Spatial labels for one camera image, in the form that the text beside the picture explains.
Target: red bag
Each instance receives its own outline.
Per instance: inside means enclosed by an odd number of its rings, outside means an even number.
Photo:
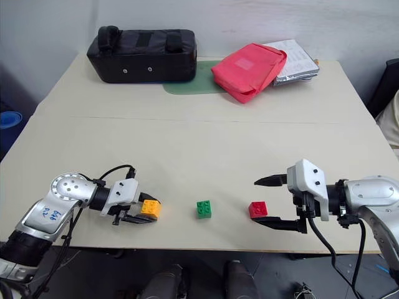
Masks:
[[[284,51],[249,44],[212,68],[214,81],[237,101],[246,103],[264,90],[287,60]]]

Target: table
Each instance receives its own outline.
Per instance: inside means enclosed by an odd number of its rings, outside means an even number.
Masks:
[[[371,174],[399,179],[395,155],[339,64],[320,67],[311,82],[270,88],[242,105],[227,94],[176,96],[161,85],[102,83],[78,56],[0,165],[0,239],[58,174],[98,177],[130,163],[143,192],[162,202],[159,221],[113,226],[110,216],[87,209],[72,246],[327,252],[311,232],[268,229],[248,216],[250,202],[265,200],[270,216],[296,218],[286,187],[253,182],[301,158],[321,167],[328,183]],[[211,219],[195,216],[202,200],[211,201]],[[357,251],[358,227],[342,229],[333,217],[316,223],[337,252]],[[378,252],[369,229],[365,251]]]

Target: floor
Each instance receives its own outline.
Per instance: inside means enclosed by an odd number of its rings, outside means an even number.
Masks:
[[[33,290],[40,282],[40,276],[49,270],[56,252],[57,248],[52,248],[46,255],[40,273],[32,283]],[[103,252],[76,249],[70,249],[68,256],[73,259],[53,276],[50,290],[41,296],[42,299],[114,299],[118,290],[141,290],[154,273],[171,263],[190,269],[190,298],[222,298],[223,265],[232,259],[246,264],[264,299],[293,298],[292,290],[302,282],[313,290],[317,299],[355,298],[331,267],[330,257],[293,260],[287,254],[255,252],[126,250],[116,259]],[[355,260],[356,255],[338,257],[339,269],[348,277],[353,274]],[[365,299],[380,298],[397,287],[384,268],[387,265],[381,256],[368,254],[363,257],[358,290]],[[393,298],[399,298],[399,294],[390,297]]]

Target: yellow lego brick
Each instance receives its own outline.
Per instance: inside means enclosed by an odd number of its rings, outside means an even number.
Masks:
[[[140,214],[158,219],[160,216],[160,212],[161,212],[161,204],[158,201],[145,199]]]

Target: black bag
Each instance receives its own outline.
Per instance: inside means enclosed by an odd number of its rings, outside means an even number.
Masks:
[[[196,44],[190,30],[99,29],[87,57],[108,83],[187,81],[195,76]]]

